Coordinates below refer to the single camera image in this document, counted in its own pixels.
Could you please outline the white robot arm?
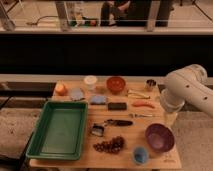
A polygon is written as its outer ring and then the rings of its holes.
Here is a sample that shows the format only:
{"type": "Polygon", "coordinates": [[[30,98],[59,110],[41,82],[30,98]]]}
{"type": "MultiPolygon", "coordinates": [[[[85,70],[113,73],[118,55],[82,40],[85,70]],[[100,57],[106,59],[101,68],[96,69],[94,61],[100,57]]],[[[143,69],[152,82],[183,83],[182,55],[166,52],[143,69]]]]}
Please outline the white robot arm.
{"type": "Polygon", "coordinates": [[[186,102],[213,117],[213,90],[204,85],[207,71],[198,64],[168,73],[160,104],[168,113],[178,112],[186,102]]]}

